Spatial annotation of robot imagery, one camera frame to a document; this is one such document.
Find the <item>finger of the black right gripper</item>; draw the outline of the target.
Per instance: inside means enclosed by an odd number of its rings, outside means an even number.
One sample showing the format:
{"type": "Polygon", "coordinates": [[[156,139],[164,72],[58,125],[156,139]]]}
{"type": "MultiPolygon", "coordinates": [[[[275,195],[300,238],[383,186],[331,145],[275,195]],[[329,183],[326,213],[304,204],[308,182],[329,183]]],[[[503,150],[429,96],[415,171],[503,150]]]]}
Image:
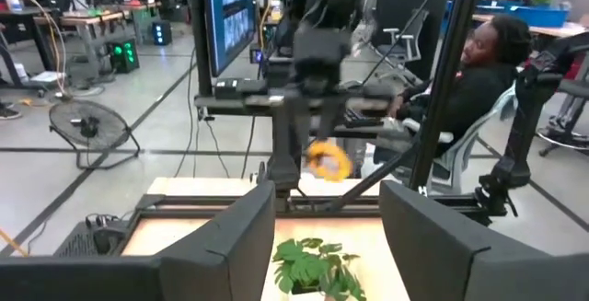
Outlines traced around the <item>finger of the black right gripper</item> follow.
{"type": "Polygon", "coordinates": [[[326,141],[339,122],[343,103],[340,98],[325,98],[321,110],[321,140],[326,141]]]}
{"type": "Polygon", "coordinates": [[[322,103],[318,99],[303,98],[301,100],[301,146],[303,150],[309,146],[309,135],[314,128],[314,118],[321,112],[322,103]]]}

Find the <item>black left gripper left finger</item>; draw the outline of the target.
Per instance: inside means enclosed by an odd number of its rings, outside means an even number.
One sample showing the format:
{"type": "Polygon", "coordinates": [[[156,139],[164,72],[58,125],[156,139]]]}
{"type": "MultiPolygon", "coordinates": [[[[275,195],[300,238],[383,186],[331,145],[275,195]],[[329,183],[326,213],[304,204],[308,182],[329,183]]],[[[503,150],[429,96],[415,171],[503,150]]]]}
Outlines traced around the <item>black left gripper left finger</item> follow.
{"type": "Polygon", "coordinates": [[[29,301],[259,300],[275,229],[264,181],[206,224],[151,256],[15,257],[1,297],[29,301]]]}

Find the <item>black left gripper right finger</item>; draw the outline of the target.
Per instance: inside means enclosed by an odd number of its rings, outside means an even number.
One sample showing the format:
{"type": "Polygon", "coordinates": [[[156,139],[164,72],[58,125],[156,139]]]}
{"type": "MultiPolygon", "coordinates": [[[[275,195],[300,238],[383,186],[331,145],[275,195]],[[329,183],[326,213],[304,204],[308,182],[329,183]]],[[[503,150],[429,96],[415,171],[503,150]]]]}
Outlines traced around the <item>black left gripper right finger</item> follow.
{"type": "Polygon", "coordinates": [[[588,256],[551,256],[384,180],[379,211],[412,300],[588,301],[588,256]]]}

